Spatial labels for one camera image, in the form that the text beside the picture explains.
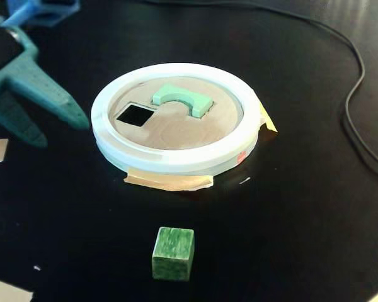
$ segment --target green cube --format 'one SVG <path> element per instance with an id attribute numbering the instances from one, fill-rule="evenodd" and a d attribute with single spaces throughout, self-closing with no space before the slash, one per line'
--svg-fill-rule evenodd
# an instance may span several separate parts
<path id="1" fill-rule="evenodd" d="M 189 281 L 195 252 L 195 232 L 184 228 L 159 228 L 152 253 L 152 277 Z"/>

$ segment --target black table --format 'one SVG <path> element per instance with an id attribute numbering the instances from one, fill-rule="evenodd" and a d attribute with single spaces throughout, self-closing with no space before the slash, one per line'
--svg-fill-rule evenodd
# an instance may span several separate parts
<path id="1" fill-rule="evenodd" d="M 378 152 L 378 1 L 255 2 L 312 16 L 355 41 L 367 79 L 352 116 Z M 87 114 L 128 71 L 195 62 L 246 81 L 280 134 L 262 130 L 255 151 L 213 188 L 169 193 L 124 184 L 91 131 L 18 98 L 49 147 L 0 127 L 11 139 L 0 164 L 0 280 L 39 302 L 367 301 L 378 292 L 378 174 L 341 125 L 358 66 L 337 38 L 263 11 L 117 0 L 83 1 L 80 13 L 29 34 L 41 67 Z M 160 226 L 194 229 L 190 282 L 152 280 Z"/>

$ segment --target square hole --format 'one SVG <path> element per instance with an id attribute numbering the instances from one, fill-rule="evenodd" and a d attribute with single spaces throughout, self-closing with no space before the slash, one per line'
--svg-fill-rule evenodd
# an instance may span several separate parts
<path id="1" fill-rule="evenodd" d="M 141 127 L 154 114 L 153 110 L 131 104 L 117 120 Z"/>
<path id="2" fill-rule="evenodd" d="M 14 37 L 4 28 L 0 28 L 0 69 L 24 51 Z"/>

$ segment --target wire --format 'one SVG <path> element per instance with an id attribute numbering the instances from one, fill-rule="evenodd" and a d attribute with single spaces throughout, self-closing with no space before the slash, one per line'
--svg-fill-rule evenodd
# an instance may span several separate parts
<path id="1" fill-rule="evenodd" d="M 345 101 L 345 115 L 347 123 L 352 130 L 352 133 L 354 134 L 355 138 L 357 139 L 357 142 L 367 151 L 367 153 L 378 163 L 378 155 L 368 146 L 368 144 L 364 141 L 361 134 L 358 132 L 356 126 L 354 125 L 354 122 L 352 120 L 352 117 L 350 115 L 350 100 L 354 96 L 356 90 L 361 86 L 361 83 L 363 82 L 365 78 L 365 65 L 363 62 L 363 59 L 361 57 L 360 52 L 358 51 L 358 48 L 354 45 L 354 43 L 344 34 L 342 34 L 340 31 L 330 27 L 329 25 L 326 25 L 325 23 L 312 19 L 307 16 L 303 16 L 301 14 L 291 13 L 289 11 L 272 8 L 270 6 L 264 6 L 261 4 L 257 4 L 250 1 L 242 1 L 242 0 L 220 0 L 220 1 L 207 1 L 207 2 L 200 2 L 200 1 L 157 1 L 157 0 L 144 0 L 144 2 L 151 3 L 151 4 L 167 4 L 167 5 L 180 5 L 180 6 L 222 6 L 222 7 L 235 7 L 235 8 L 253 8 L 253 9 L 260 9 L 264 11 L 269 11 L 271 13 L 280 14 L 282 16 L 295 18 L 298 20 L 305 21 L 307 23 L 318 25 L 325 30 L 328 30 L 330 33 L 334 34 L 341 40 L 343 40 L 351 49 L 353 52 L 360 69 L 360 75 L 358 80 L 356 81 L 355 85 L 352 87 L 350 92 L 348 93 Z M 354 140 L 351 140 L 352 144 L 354 146 L 358 147 Z"/>

